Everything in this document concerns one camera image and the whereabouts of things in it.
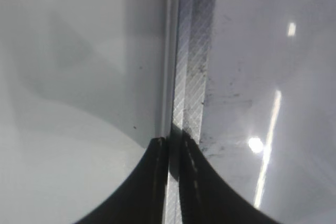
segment gray surface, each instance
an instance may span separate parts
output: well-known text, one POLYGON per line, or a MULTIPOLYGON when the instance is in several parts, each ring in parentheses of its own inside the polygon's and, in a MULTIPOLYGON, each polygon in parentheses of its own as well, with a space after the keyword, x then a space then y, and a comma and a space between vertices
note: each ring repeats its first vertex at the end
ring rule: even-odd
POLYGON ((74 223, 133 170, 160 135, 164 16, 165 0, 0 0, 1 224, 74 223))
MULTIPOLYGON (((211 45, 214 0, 180 0, 173 124, 198 141, 203 114, 207 54, 211 45)), ((174 142, 178 149, 179 142, 174 142)), ((168 176, 165 223, 182 223, 178 182, 168 176)))
POLYGON ((335 11, 336 0, 216 0, 200 147, 253 204, 264 153, 247 140, 266 142, 280 91, 260 209, 281 223, 336 220, 335 11))

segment glass pane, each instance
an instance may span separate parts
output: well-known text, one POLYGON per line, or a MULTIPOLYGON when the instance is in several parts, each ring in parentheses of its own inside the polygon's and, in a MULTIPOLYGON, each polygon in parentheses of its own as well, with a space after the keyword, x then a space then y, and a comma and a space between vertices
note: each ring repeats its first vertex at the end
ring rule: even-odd
POLYGON ((200 148, 281 223, 336 218, 336 0, 216 0, 200 148))
POLYGON ((161 118, 165 0, 0 0, 0 223, 73 223, 161 118))

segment white wall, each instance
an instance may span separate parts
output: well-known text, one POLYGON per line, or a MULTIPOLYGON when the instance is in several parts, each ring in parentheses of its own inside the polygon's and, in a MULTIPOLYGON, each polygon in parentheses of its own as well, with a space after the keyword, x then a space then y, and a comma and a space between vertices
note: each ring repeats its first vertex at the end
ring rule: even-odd
POLYGON ((165 0, 0 0, 0 223, 72 223, 159 132, 165 0))

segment metal strip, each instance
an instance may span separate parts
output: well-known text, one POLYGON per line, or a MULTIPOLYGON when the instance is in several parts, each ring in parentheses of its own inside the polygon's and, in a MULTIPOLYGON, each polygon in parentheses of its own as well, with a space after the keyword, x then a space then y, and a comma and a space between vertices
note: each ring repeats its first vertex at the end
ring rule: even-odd
MULTIPOLYGON (((215 0, 179 0, 173 129, 185 130, 199 142, 206 84, 207 57, 211 46, 215 0)), ((178 158, 179 141, 170 142, 178 158)), ((182 223, 179 185, 171 157, 165 206, 165 223, 182 223)))
POLYGON ((177 16, 179 0, 166 0, 165 48, 162 87, 161 136, 168 137, 172 123, 174 79, 176 65, 177 16))

